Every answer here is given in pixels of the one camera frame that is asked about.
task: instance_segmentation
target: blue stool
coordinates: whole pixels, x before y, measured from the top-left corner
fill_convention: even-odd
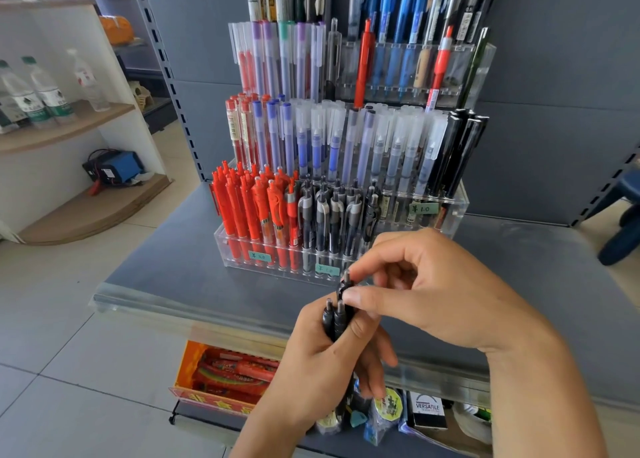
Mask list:
[[[589,214],[593,217],[613,202],[626,197],[632,203],[620,217],[620,230],[598,253],[598,260],[604,266],[611,266],[626,258],[640,245],[640,170],[629,171]]]

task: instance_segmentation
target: hand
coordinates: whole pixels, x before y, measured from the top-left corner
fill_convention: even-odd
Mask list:
[[[380,358],[397,364],[387,333],[378,328],[380,317],[364,311],[356,312],[332,344],[322,326],[326,300],[320,298],[300,311],[278,371],[258,404],[274,410],[277,419],[288,419],[302,433],[340,403],[354,368],[365,394],[384,397]]]
[[[432,230],[380,234],[349,268],[345,303],[483,352],[517,345],[549,324],[503,280],[458,244]]]

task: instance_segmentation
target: price label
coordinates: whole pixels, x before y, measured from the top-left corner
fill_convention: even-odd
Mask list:
[[[265,254],[264,252],[249,251],[249,257],[251,259],[255,259],[256,261],[264,261],[266,263],[271,262],[271,256]]]
[[[316,272],[328,274],[329,276],[340,276],[340,268],[316,263]]]
[[[437,202],[426,202],[422,204],[410,204],[409,205],[409,214],[414,215],[429,215],[432,213],[438,213],[440,207]]]

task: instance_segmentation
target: tile floor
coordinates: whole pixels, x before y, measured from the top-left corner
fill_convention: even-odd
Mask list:
[[[166,421],[183,337],[87,306],[96,285],[199,184],[180,125],[154,139],[175,181],[125,223],[62,246],[0,242],[0,456],[221,458],[234,442],[228,431]],[[580,231],[597,249],[623,210],[617,204]],[[636,251],[610,269],[638,307],[639,268]],[[600,415],[611,455],[634,455],[637,417]]]

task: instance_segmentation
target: orange box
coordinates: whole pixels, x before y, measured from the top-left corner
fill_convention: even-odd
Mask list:
[[[255,407],[255,404],[251,402],[244,402],[237,399],[232,399],[223,395],[209,394],[204,391],[197,391],[193,389],[193,374],[198,368],[203,354],[207,349],[217,349],[217,347],[211,347],[203,343],[196,341],[187,341],[187,346],[184,349],[182,355],[182,362],[180,362],[180,369],[178,369],[178,375],[175,378],[175,384],[170,387],[169,390],[174,396],[181,400],[191,401],[199,406],[209,407],[217,411],[224,413],[236,414],[245,416],[251,412]],[[237,356],[244,356],[245,354],[239,354],[234,352]],[[247,360],[256,357],[246,355]],[[277,367],[279,362],[269,361],[273,366]]]

